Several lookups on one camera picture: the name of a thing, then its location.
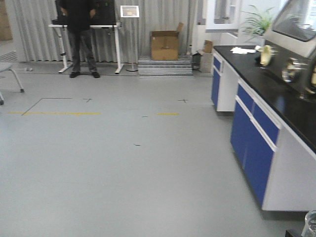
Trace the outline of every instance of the gray chair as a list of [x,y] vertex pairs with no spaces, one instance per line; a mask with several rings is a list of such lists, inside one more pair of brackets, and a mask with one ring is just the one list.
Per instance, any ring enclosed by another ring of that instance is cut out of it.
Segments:
[[[18,83],[19,87],[20,87],[20,92],[24,92],[24,88],[22,86],[22,83],[19,80],[18,74],[16,73],[15,70],[11,69],[11,67],[13,66],[12,63],[2,63],[0,62],[0,73],[5,72],[5,71],[11,71],[14,74],[14,77],[16,79],[16,82]],[[4,99],[3,96],[0,92],[0,105],[4,104]]]

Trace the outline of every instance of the chair leg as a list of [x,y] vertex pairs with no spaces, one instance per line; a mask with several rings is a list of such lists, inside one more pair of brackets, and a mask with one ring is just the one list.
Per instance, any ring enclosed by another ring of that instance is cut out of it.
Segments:
[[22,86],[22,83],[19,80],[18,74],[13,69],[9,69],[9,70],[13,72],[16,82],[19,84],[20,92],[24,92],[24,88]]
[[4,98],[0,92],[0,105],[3,105],[4,104]]

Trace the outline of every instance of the black shoe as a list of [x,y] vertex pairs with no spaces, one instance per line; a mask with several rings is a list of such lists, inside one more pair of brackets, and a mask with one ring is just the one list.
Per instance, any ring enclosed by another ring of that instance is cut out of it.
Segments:
[[93,75],[94,78],[100,77],[100,74],[98,72],[92,72],[91,74]]
[[80,72],[71,72],[70,75],[69,75],[69,77],[70,77],[70,78],[75,78],[75,77],[77,77],[77,76],[79,76],[79,75],[80,75]]

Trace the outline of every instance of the white desk frame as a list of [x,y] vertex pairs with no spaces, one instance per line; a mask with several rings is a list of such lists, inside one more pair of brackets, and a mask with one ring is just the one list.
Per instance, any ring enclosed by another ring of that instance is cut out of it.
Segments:
[[[61,50],[60,55],[63,58],[64,68],[62,68],[58,73],[63,73],[64,71],[66,71],[68,68],[70,68],[72,66],[72,64],[67,64],[66,52],[65,52],[65,47],[64,47],[64,43],[63,43],[62,31],[64,31],[67,26],[66,25],[53,25],[53,24],[49,24],[48,26],[52,27],[54,29],[54,31],[57,34],[58,39],[59,39],[59,46],[60,46],[60,50]],[[121,61],[120,61],[119,30],[118,30],[118,27],[120,27],[120,23],[117,23],[114,26],[112,26],[112,25],[91,25],[90,27],[94,28],[94,29],[113,28],[114,27],[115,48],[117,51],[117,59],[118,59],[118,68],[115,71],[115,74],[119,74],[124,66],[124,63],[121,63]]]

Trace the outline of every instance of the dark pants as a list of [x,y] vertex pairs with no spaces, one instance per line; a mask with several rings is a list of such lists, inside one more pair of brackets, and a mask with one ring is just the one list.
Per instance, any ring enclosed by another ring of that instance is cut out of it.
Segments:
[[73,72],[80,72],[80,46],[84,50],[90,72],[96,72],[96,63],[92,53],[91,30],[75,33],[68,31],[68,38],[73,55]]

